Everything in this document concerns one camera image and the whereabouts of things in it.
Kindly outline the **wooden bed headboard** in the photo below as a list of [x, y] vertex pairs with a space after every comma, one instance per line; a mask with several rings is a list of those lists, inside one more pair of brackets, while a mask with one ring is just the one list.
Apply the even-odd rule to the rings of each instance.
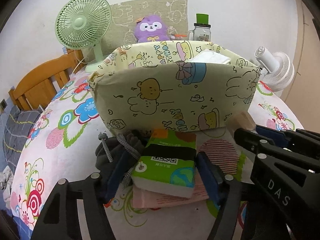
[[14, 105], [23, 111], [46, 108], [57, 94], [52, 80], [57, 82], [59, 88], [70, 80], [70, 70], [78, 72], [83, 66], [81, 50], [67, 49], [57, 59], [47, 61], [31, 70], [16, 86], [9, 90], [9, 96]]

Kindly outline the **yellow cartoon storage box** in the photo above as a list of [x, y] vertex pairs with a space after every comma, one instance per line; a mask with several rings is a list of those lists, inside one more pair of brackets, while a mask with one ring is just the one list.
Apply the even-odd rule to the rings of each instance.
[[[229, 57], [230, 64], [189, 62], [206, 49]], [[224, 127], [247, 111], [259, 77], [256, 65], [212, 42], [159, 41], [117, 48], [88, 84], [114, 133], [191, 132]]]

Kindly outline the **green cartoon board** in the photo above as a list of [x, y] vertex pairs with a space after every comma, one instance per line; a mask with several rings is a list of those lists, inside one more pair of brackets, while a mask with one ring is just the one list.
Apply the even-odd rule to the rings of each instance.
[[112, 21], [101, 41], [105, 56], [116, 48], [136, 42], [136, 20], [149, 15], [159, 16], [168, 34], [188, 32], [188, 0], [131, 0], [111, 5]]

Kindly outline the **purple plush toy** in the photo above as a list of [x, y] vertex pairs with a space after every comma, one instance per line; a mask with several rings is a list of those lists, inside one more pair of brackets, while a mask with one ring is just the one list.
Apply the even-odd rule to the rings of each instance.
[[158, 15], [149, 15], [136, 22], [134, 35], [138, 43], [169, 41], [168, 28]]

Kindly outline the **beige wardrobe door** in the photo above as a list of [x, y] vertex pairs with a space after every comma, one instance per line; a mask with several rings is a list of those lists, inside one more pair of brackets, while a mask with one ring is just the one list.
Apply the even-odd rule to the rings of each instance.
[[281, 99], [307, 130], [319, 132], [319, 36], [313, 15], [296, 0], [298, 36], [293, 65], [295, 77]]

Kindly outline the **cotton swab jar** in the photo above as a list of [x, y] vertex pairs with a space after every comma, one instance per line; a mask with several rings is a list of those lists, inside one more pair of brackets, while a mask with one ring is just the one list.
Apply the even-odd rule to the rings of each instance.
[[181, 35], [181, 34], [171, 34], [170, 35], [171, 40], [187, 40], [188, 36], [187, 35]]

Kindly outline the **grey drawstring pouch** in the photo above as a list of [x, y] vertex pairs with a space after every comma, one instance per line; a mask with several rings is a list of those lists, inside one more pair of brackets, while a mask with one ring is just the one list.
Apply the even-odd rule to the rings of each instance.
[[130, 154], [130, 169], [125, 174], [121, 183], [125, 186], [129, 185], [131, 173], [138, 163], [142, 151], [147, 145], [148, 137], [142, 135], [137, 130], [132, 130], [124, 134], [120, 133], [115, 137], [108, 137], [106, 133], [99, 133], [98, 139], [100, 140], [100, 144], [95, 150], [95, 155], [97, 157], [95, 166], [100, 171], [103, 190], [105, 190], [104, 177], [107, 175], [108, 164], [114, 160], [116, 155], [123, 152], [129, 152]]

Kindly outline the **pink packet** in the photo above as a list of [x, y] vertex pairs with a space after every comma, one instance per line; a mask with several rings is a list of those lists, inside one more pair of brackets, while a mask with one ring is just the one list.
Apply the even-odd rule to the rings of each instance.
[[132, 205], [134, 208], [158, 209], [161, 207], [172, 207], [190, 204], [209, 199], [199, 172], [195, 173], [195, 187], [191, 198], [182, 198], [137, 188], [133, 185]]

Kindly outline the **white standing fan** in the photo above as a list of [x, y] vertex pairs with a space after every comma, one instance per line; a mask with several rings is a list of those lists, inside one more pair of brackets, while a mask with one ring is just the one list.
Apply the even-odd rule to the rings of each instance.
[[271, 53], [266, 47], [260, 46], [254, 55], [260, 64], [260, 80], [273, 92], [281, 92], [290, 85], [295, 68], [287, 54], [281, 51]]

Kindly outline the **floral tablecloth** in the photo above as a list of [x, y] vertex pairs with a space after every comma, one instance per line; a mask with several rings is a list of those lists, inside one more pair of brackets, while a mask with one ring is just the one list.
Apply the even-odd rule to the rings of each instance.
[[[10, 207], [14, 219], [31, 239], [38, 216], [58, 179], [69, 182], [96, 172], [95, 149], [106, 129], [89, 92], [89, 74], [78, 72], [53, 98], [31, 128], [17, 163]], [[274, 129], [303, 128], [285, 103], [261, 81], [249, 107], [253, 120]], [[249, 152], [232, 142], [225, 128], [206, 130], [197, 137], [197, 149], [210, 150], [212, 160], [237, 180], [249, 179], [253, 161]], [[120, 189], [105, 207], [116, 239], [206, 239], [218, 207], [202, 200], [173, 207], [133, 207], [132, 186]]]

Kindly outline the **glass jar green lid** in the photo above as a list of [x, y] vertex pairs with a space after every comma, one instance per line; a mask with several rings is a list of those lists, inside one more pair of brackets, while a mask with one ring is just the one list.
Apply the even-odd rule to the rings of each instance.
[[197, 13], [196, 22], [194, 23], [194, 29], [188, 31], [188, 40], [210, 42], [211, 36], [209, 15]]

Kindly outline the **white towel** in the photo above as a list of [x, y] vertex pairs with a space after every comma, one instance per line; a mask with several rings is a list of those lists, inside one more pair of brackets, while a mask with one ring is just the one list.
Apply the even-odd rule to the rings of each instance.
[[212, 50], [204, 50], [189, 60], [191, 63], [230, 64], [231, 59]]

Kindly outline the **grey plaid bedding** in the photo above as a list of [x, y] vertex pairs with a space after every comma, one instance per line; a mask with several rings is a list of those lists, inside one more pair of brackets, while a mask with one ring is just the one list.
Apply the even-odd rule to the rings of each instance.
[[23, 147], [28, 139], [31, 129], [40, 116], [37, 110], [22, 111], [17, 106], [10, 110], [4, 125], [2, 148], [7, 165], [14, 172]]

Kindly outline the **green desk fan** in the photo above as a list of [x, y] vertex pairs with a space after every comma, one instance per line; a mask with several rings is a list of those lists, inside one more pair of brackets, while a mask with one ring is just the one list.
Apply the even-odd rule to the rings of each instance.
[[60, 10], [55, 21], [55, 34], [66, 48], [93, 49], [95, 60], [86, 65], [85, 71], [95, 72], [105, 59], [101, 40], [107, 33], [112, 11], [107, 0], [70, 0]]

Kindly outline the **green tissue pack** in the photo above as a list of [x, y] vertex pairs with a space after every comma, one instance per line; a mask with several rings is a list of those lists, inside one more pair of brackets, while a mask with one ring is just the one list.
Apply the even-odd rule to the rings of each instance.
[[141, 190], [191, 198], [195, 159], [196, 134], [156, 129], [131, 172], [133, 184]]

